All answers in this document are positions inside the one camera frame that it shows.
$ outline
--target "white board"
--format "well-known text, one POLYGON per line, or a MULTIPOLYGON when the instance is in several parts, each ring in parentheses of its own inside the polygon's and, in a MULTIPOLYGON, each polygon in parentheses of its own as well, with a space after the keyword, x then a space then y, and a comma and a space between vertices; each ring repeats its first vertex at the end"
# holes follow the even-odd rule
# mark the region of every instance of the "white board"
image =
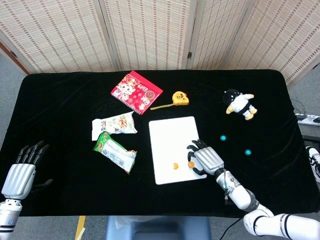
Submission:
MULTIPOLYGON (((204 179, 188 167, 187 146, 198 140, 196 121, 193 116, 149 122, 155 183, 157 185, 204 179)), ((195 158, 195 167, 202 169, 195 158)))

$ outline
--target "penguin plush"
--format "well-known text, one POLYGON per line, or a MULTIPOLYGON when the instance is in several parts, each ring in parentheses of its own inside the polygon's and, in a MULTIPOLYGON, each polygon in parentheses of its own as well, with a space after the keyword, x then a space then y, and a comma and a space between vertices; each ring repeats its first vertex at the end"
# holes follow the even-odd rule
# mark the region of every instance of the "penguin plush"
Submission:
POLYGON ((228 106, 225 113, 235 112, 243 115, 245 120, 252 119, 258 110, 248 100, 254 97, 253 94, 242 94, 236 89, 225 91, 222 97, 224 104, 228 106))

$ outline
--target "black velvet cloth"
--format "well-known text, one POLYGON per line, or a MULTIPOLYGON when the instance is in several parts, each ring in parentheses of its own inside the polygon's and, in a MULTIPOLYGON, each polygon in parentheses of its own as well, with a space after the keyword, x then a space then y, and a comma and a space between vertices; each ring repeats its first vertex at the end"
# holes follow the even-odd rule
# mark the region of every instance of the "black velvet cloth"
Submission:
MULTIPOLYGON (((176 91, 187 93, 190 104, 134 113, 137 134, 112 135, 127 150, 137 151, 130 175, 92 151, 91 141, 92 120, 131 111, 110 94, 128 71, 31 74, 23 80, 0 151, 0 185, 20 149, 40 140, 50 148, 34 182, 52 178, 53 183, 22 201, 21 216, 243 216, 235 205, 224 205, 224 192, 213 176, 156 185, 149 121, 187 116, 194 116, 200 139, 216 150, 225 168, 275 214, 319 210, 320 193, 281 73, 137 72, 163 89, 153 107, 170 104, 176 91), (222 97, 228 89, 254 94, 250 102, 258 112, 253 120, 225 113, 222 97), (251 156, 245 155, 246 149, 251 156)), ((163 134, 169 136, 165 129, 163 134)))

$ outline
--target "white robotic arm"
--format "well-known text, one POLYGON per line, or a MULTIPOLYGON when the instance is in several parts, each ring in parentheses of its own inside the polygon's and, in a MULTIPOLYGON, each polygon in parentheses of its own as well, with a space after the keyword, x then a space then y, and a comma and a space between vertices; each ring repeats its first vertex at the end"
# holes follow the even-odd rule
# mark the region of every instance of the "white robotic arm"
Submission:
MULTIPOLYGON (((40 148, 43 141, 36 145, 25 146, 19 153, 6 176, 1 193, 6 200, 0 203, 0 240, 9 239, 14 231, 18 217, 22 210, 21 200, 30 193, 36 175, 36 165, 49 147, 40 148)), ((52 179, 44 184, 34 185, 35 191, 43 189, 52 183, 52 179)))
POLYGON ((212 147, 201 140, 192 141, 187 149, 193 150, 188 153, 188 161, 191 157, 197 159, 203 170, 193 168, 198 175, 214 175, 216 182, 224 190, 224 199, 228 197, 241 210, 249 212, 243 217, 245 229, 256 236, 273 235, 293 240, 320 240, 320 222, 290 214, 274 214, 260 204, 255 195, 245 189, 231 172, 224 169, 224 161, 212 147))

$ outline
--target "red book with cartoon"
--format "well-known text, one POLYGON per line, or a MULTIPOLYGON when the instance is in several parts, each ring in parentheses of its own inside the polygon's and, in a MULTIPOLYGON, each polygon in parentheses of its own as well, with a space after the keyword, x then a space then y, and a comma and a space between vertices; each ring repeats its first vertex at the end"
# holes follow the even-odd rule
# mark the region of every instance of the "red book with cartoon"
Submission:
POLYGON ((135 71, 131 71, 115 86, 111 95, 141 115, 162 92, 152 82, 135 71))

